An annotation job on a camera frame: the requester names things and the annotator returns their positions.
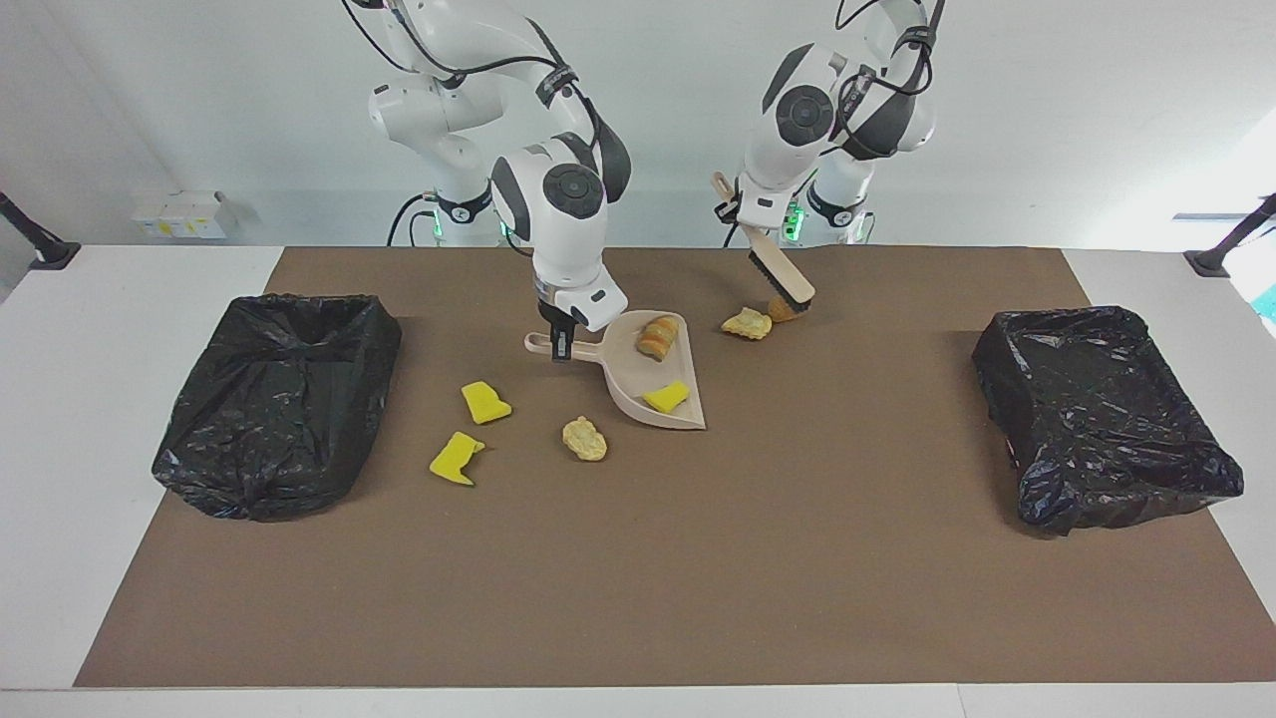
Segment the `beige plastic dustpan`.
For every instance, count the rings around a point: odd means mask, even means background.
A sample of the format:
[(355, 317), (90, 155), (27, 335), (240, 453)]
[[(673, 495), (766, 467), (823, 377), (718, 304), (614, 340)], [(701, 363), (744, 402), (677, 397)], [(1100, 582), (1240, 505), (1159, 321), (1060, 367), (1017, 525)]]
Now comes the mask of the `beige plastic dustpan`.
[[(669, 318), (676, 326), (670, 349), (661, 362), (642, 355), (638, 341), (651, 321)], [(598, 363), (614, 403), (624, 414), (639, 423), (658, 429), (706, 429), (690, 349), (686, 321), (676, 312), (664, 310), (630, 310), (621, 312), (595, 342), (575, 341), (570, 358)], [(688, 397), (670, 409), (657, 409), (644, 400), (646, 394), (683, 383)]]

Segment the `beige brush with black bristles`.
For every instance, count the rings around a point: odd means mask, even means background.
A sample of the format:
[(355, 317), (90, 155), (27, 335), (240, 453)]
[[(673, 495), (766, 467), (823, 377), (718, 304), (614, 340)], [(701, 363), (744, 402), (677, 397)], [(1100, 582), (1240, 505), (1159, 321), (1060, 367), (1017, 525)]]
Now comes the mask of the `beige brush with black bristles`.
[[(725, 173), (715, 172), (711, 175), (711, 186), (715, 187), (716, 195), (722, 201), (729, 198), (738, 198), (738, 191), (732, 182), (725, 177)], [(739, 223), (735, 227), (729, 227), (725, 238), (722, 240), (722, 247), (730, 247), (731, 241), (735, 235), (740, 233), (746, 237), (749, 245), (749, 259), (753, 267), (760, 272), (760, 275), (769, 282), (778, 296), (787, 300), (798, 312), (806, 312), (812, 306), (812, 300), (815, 297), (815, 287), (812, 286), (810, 281), (803, 275), (803, 272), (798, 269), (798, 265), (783, 254), (783, 249), (780, 247), (778, 242), (775, 241), (766, 230), (753, 227), (752, 224)]]

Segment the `pale round bread lump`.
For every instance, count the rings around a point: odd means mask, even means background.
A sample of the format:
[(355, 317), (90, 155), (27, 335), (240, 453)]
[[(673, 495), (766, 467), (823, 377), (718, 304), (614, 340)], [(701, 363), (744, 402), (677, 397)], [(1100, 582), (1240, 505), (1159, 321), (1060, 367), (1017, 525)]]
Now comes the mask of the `pale round bread lump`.
[(604, 460), (609, 451), (606, 437), (584, 414), (561, 427), (561, 444), (579, 460)]

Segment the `striped croissant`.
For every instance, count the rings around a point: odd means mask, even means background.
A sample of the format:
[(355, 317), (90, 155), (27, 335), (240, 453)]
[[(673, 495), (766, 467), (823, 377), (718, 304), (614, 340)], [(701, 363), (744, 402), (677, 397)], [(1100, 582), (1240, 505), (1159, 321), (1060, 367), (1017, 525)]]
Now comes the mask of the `striped croissant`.
[(635, 349), (639, 355), (664, 363), (680, 332), (681, 323), (675, 315), (657, 315), (652, 321), (647, 321), (638, 333)]

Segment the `tall bin with black bag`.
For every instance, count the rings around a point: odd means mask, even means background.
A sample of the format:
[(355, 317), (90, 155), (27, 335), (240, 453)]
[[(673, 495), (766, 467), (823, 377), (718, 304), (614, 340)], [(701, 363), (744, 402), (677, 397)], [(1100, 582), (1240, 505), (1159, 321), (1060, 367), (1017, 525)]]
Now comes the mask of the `tall bin with black bag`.
[(374, 295), (232, 300), (177, 392), (152, 477), (218, 519), (327, 510), (371, 454), (401, 341)]

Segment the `low bin with black bag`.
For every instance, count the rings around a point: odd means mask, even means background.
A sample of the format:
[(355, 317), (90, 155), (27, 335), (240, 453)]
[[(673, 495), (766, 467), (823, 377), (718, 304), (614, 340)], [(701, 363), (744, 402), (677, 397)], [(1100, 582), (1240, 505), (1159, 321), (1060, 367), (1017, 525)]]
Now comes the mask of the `low bin with black bag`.
[(1017, 476), (1017, 518), (1045, 536), (1128, 528), (1244, 494), (1238, 460), (1124, 306), (997, 312), (972, 363)]

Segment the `brown table mat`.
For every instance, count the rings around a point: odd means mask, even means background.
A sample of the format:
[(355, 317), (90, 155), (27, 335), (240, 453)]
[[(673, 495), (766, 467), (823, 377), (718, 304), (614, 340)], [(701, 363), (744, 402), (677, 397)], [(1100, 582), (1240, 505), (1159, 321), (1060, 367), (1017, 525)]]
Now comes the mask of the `brown table mat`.
[[(612, 249), (680, 312), (706, 431), (615, 408), (595, 365), (524, 351), (507, 250), (295, 247), (268, 283), (376, 295), (403, 342), (376, 445), (329, 511), (259, 524), (165, 496), (80, 687), (1242, 682), (1276, 624), (1213, 517), (1034, 536), (972, 351), (995, 312), (1086, 304), (1057, 250), (799, 251), (812, 311), (739, 251)], [(461, 386), (513, 414), (476, 426)], [(584, 414), (604, 460), (561, 427)], [(427, 465), (453, 432), (486, 450)]]

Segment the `white box with yellow labels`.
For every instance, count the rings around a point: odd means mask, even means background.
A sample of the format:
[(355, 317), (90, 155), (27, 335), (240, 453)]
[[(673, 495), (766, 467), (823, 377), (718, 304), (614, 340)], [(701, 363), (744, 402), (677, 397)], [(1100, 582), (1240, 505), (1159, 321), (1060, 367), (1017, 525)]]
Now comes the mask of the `white box with yellow labels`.
[(149, 238), (221, 241), (234, 238), (240, 228), (239, 217), (218, 190), (143, 195), (131, 223)]

